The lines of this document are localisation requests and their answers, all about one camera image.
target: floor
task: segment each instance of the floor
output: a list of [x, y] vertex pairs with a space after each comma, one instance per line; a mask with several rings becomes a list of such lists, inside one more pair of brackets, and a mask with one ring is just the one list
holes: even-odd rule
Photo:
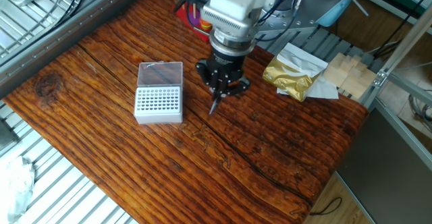
[[[369, 224], [368, 219], [358, 208], [350, 193], [336, 175], [333, 175], [329, 183], [325, 186], [323, 193], [312, 208], [312, 212], [321, 212], [334, 198], [337, 197], [342, 198], [342, 203], [335, 212], [328, 215], [308, 216], [304, 224]], [[337, 205], [338, 202], [334, 202], [327, 210], [331, 211]]]

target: wooden tabletop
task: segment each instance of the wooden tabletop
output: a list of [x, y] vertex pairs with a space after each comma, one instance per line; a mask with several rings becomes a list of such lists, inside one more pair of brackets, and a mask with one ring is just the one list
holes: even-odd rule
[[[206, 45], [170, 9], [137, 0], [4, 101], [140, 223], [301, 223], [367, 116], [358, 103], [276, 94], [273, 56], [214, 114], [194, 64]], [[138, 64], [184, 62], [184, 122], [138, 125]]]

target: metal frame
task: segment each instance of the metal frame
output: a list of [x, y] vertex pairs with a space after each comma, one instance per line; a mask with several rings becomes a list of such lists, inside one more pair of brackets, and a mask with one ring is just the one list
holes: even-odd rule
[[0, 77], [0, 98], [133, 1], [94, 0], [92, 5], [87, 5], [76, 16], [52, 31], [50, 36], [37, 40], [26, 50], [12, 57], [0, 67], [0, 75], [6, 75], [3, 80]]
[[428, 166], [432, 171], [432, 155], [431, 153], [417, 140], [417, 137], [400, 121], [385, 103], [377, 97], [371, 105], [371, 111], [377, 109], [391, 126], [399, 133], [399, 135], [406, 141], [411, 149], [420, 157], [423, 163]]
[[387, 79], [396, 86], [399, 86], [401, 89], [411, 94], [416, 99], [424, 102], [426, 105], [432, 105], [432, 94], [426, 92], [424, 89], [410, 82], [400, 74], [393, 72], [388, 76]]
[[388, 76], [393, 72], [393, 70], [398, 66], [398, 64], [403, 60], [406, 54], [413, 48], [413, 46], [419, 41], [420, 37], [426, 33], [426, 31], [432, 25], [432, 5], [426, 9], [424, 14], [417, 20], [417, 23], [412, 27], [410, 32], [405, 36], [402, 42], [398, 45], [396, 50], [387, 60], [385, 65], [381, 68], [377, 74], [377, 78], [373, 82], [373, 90], [365, 101], [365, 106], [370, 108], [382, 86], [386, 82]]
[[[381, 114], [383, 120], [388, 122], [388, 125], [379, 125], [382, 128], [393, 128], [393, 133], [383, 132], [380, 136], [377, 136], [376, 133], [379, 129], [375, 130], [375, 133], [371, 132], [371, 126], [366, 124], [364, 126], [364, 130], [366, 131], [360, 130], [360, 136], [354, 142], [354, 146], [336, 175], [345, 185], [366, 218], [371, 223], [376, 223], [378, 220], [375, 220], [375, 218], [382, 221], [387, 215], [391, 215], [388, 208], [384, 208], [383, 210], [380, 206], [385, 201], [394, 201], [385, 198], [392, 191], [395, 192], [395, 199], [397, 199], [397, 193], [404, 188], [408, 188], [410, 194], [414, 194], [412, 195], [412, 200], [414, 201], [418, 198], [418, 201], [422, 203], [426, 201], [425, 196], [431, 195], [426, 183], [430, 183], [431, 181], [429, 174], [432, 171], [432, 155], [379, 97], [373, 101], [370, 108], [371, 112]], [[399, 136], [387, 136], [385, 134], [397, 134]], [[379, 154], [388, 154], [393, 157], [377, 161], [376, 151], [371, 152], [374, 149], [380, 152]], [[422, 183], [422, 178], [425, 178], [427, 182]], [[395, 185], [394, 190], [390, 188], [380, 196], [380, 193], [377, 191], [385, 188], [386, 184], [397, 181], [397, 179], [406, 179], [406, 182], [402, 184], [398, 182], [399, 184]], [[372, 203], [375, 198], [380, 199], [381, 205]], [[403, 201], [392, 202], [391, 205], [397, 206], [397, 208], [404, 208], [404, 206], [409, 204], [409, 202]], [[419, 219], [430, 217], [429, 212], [424, 209], [418, 209], [417, 211], [419, 215], [416, 217]]]

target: black cable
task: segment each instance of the black cable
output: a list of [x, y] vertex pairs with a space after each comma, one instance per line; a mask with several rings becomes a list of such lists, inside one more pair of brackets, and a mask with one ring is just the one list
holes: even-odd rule
[[[326, 211], [330, 206], [331, 206], [331, 204], [333, 204], [336, 200], [340, 200], [339, 201], [339, 204], [337, 204], [337, 206], [333, 209], [333, 210], [331, 210], [331, 211], [329, 211], [329, 212], [327, 212], [327, 213], [324, 213], [324, 211]], [[309, 213], [309, 215], [311, 215], [311, 216], [317, 216], [317, 215], [328, 215], [328, 214], [330, 214], [330, 213], [333, 213], [333, 212], [335, 212], [338, 208], [339, 208], [339, 206], [342, 204], [342, 197], [337, 197], [337, 198], [334, 198], [322, 211], [319, 211], [319, 212], [317, 212], [317, 213]]]
[[[421, 5], [421, 3], [423, 2], [424, 0], [420, 0], [415, 6], [414, 6], [414, 8], [412, 9], [413, 10], [413, 12], [415, 12], [416, 11], [416, 9], [417, 8], [419, 8], [419, 6]], [[379, 47], [379, 49], [377, 50], [377, 51], [375, 51], [375, 53], [373, 54], [373, 57], [374, 58], [377, 58], [377, 55], [379, 54], [379, 52], [383, 49], [383, 47], [390, 41], [390, 39], [392, 39], [393, 38], [393, 36], [395, 36], [396, 35], [396, 33], [397, 32], [399, 32], [399, 30], [403, 27], [403, 25], [408, 21], [408, 19], [411, 17], [411, 15], [410, 14], [408, 14], [407, 16], [406, 16], [406, 18], [404, 19], [404, 21], [398, 26], [398, 28], [396, 28], [396, 30], [394, 30], [394, 32], [393, 32], [393, 34], [391, 34], [390, 35], [390, 37]]]
[[258, 20], [258, 24], [261, 26], [262, 24], [265, 23], [265, 21], [271, 16], [273, 15], [273, 13], [276, 11], [276, 9], [280, 6], [280, 4], [282, 4], [282, 2], [284, 2], [285, 0], [277, 0], [275, 2], [275, 4], [273, 5], [272, 8], [270, 8], [269, 11], [267, 11], [266, 14], [264, 14], [259, 20]]
[[390, 50], [394, 51], [396, 49], [396, 47], [400, 44], [400, 42], [401, 42], [401, 40], [397, 41], [396, 43], [394, 43], [392, 45], [385, 46], [385, 48], [383, 48], [381, 50], [381, 52], [376, 55], [376, 57], [379, 58], [379, 57], [381, 57], [381, 54], [386, 53], [386, 52], [388, 52]]
[[80, 2], [78, 2], [77, 6], [73, 10], [73, 12], [70, 14], [70, 17], [74, 16], [78, 12], [78, 10], [81, 8], [83, 3], [84, 3], [84, 0], [80, 0]]
[[62, 15], [62, 17], [59, 19], [59, 21], [56, 23], [56, 25], [54, 27], [62, 24], [63, 21], [69, 16], [69, 11], [73, 8], [75, 2], [76, 2], [76, 0], [72, 0], [72, 2], [70, 3], [69, 7], [66, 9], [66, 12]]
[[290, 27], [292, 26], [292, 24], [294, 23], [294, 20], [296, 19], [296, 16], [293, 16], [291, 19], [291, 22], [286, 26], [286, 28], [280, 32], [276, 37], [274, 38], [269, 38], [269, 39], [261, 39], [261, 38], [256, 38], [257, 41], [259, 42], [269, 42], [272, 40], [276, 40], [278, 38], [280, 38], [284, 33], [286, 33], [286, 31], [288, 31], [288, 29], [290, 29]]
[[419, 116], [421, 119], [423, 119], [429, 128], [429, 130], [432, 131], [432, 117], [427, 115], [427, 110], [429, 110], [431, 107], [428, 105], [423, 106], [422, 109], [420, 109], [419, 105], [417, 104], [417, 99], [414, 98], [411, 94], [408, 96], [408, 101], [411, 106], [411, 111], [415, 115]]

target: metal rack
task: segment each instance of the metal rack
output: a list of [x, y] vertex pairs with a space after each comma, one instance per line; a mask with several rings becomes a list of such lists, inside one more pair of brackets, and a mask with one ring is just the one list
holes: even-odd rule
[[0, 0], [0, 67], [8, 55], [22, 51], [48, 32], [65, 14], [72, 0], [34, 0], [25, 6]]
[[72, 0], [34, 0], [22, 7], [0, 0], [0, 98], [132, 1], [84, 0], [76, 15], [51, 29]]

